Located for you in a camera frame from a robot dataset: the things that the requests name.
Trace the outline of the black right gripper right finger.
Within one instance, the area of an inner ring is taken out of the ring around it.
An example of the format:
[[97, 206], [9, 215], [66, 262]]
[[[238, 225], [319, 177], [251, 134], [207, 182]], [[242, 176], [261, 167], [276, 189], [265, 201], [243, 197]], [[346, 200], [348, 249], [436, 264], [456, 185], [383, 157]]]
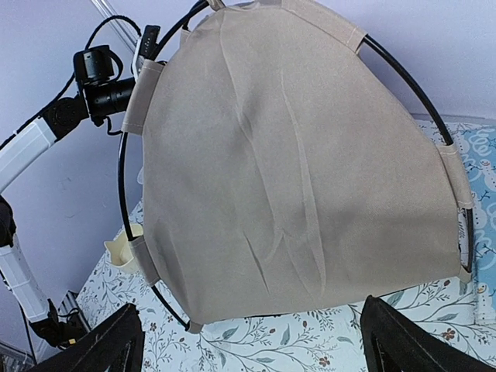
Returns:
[[381, 298], [366, 298], [360, 329], [369, 371], [495, 370], [429, 335]]

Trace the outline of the beige pet tent fabric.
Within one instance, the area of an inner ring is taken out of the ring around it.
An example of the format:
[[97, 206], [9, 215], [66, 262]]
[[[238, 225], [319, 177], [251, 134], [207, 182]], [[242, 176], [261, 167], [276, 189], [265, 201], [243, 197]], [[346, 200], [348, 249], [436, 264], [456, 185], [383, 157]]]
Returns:
[[459, 151], [364, 64], [368, 34], [314, 1], [207, 7], [168, 62], [145, 60], [122, 123], [143, 141], [131, 250], [189, 332], [469, 281]]

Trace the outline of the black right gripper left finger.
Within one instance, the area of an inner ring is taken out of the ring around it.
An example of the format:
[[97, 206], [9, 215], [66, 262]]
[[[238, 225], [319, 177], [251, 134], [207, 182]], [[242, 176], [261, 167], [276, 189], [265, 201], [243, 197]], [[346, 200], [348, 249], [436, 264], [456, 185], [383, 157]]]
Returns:
[[145, 332], [134, 304], [125, 304], [75, 345], [30, 370], [140, 372]]

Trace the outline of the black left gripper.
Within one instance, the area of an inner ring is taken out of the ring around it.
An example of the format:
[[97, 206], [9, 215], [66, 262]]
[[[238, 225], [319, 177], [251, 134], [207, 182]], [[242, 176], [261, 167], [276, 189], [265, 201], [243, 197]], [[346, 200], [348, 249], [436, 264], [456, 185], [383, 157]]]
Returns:
[[109, 45], [77, 52], [73, 64], [78, 93], [84, 97], [88, 117], [96, 126], [126, 110], [135, 81], [132, 77], [120, 79], [123, 62]]

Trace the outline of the blue snowman print cushion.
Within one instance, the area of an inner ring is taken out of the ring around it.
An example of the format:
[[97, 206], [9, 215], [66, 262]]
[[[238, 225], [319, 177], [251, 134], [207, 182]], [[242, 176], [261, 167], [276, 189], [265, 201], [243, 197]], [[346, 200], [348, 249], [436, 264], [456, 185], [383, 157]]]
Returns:
[[460, 151], [474, 200], [475, 322], [495, 324], [495, 128], [455, 125]]

